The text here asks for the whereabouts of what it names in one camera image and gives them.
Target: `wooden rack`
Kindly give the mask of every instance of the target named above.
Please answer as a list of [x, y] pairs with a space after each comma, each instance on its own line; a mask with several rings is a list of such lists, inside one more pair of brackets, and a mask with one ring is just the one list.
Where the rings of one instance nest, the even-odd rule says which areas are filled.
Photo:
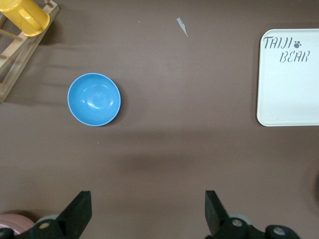
[[6, 17], [0, 13], [0, 34], [13, 39], [13, 42], [0, 54], [0, 74], [8, 70], [8, 67], [11, 66], [5, 78], [0, 79], [0, 103], [3, 102], [9, 94], [46, 31], [60, 11], [59, 6], [55, 2], [48, 0], [44, 0], [44, 2], [46, 6], [43, 8], [43, 11], [50, 15], [50, 23], [46, 30], [38, 36], [27, 37], [22, 32], [19, 35], [14, 35], [2, 30], [1, 28], [6, 21]]

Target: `small white debris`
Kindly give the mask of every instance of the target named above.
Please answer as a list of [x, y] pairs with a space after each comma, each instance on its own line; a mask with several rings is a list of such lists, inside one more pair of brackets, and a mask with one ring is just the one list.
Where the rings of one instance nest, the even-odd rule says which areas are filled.
[[180, 17], [177, 18], [176, 20], [178, 21], [178, 23], [179, 23], [181, 29], [183, 29], [183, 31], [185, 32], [186, 36], [188, 36], [188, 35], [187, 35], [187, 32], [186, 32], [185, 25], [184, 25], [184, 23], [182, 22], [182, 20], [180, 19]]

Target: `tray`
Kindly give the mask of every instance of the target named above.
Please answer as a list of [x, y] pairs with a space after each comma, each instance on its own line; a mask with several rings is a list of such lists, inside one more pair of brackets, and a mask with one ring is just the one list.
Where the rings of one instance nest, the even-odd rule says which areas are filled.
[[257, 119], [319, 125], [319, 29], [272, 29], [260, 42]]

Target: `yellow mug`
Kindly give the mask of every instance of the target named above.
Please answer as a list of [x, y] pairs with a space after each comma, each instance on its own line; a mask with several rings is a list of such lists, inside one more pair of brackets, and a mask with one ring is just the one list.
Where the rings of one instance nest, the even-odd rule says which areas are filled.
[[50, 16], [33, 0], [0, 0], [0, 11], [26, 36], [42, 33], [50, 23]]

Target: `blue bowl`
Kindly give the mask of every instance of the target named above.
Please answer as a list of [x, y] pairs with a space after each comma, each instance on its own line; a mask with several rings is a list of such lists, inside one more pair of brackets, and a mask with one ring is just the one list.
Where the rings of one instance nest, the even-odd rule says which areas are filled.
[[71, 84], [68, 105], [73, 116], [81, 123], [102, 126], [118, 114], [121, 95], [110, 78], [99, 73], [88, 73]]

